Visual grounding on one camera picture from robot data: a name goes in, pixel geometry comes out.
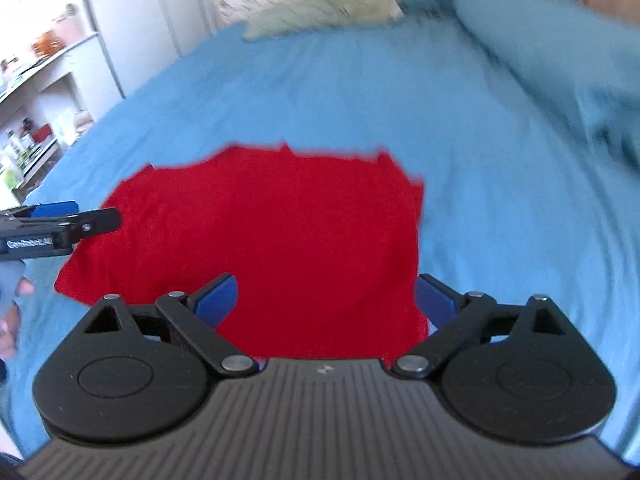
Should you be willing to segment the person's left hand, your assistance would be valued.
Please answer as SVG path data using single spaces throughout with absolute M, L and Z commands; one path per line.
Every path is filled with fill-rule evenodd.
M 17 295 L 28 296 L 35 291 L 35 286 L 27 278 L 18 283 Z M 21 313 L 17 303 L 1 315 L 0 358 L 7 361 L 17 352 L 17 336 L 21 325 Z

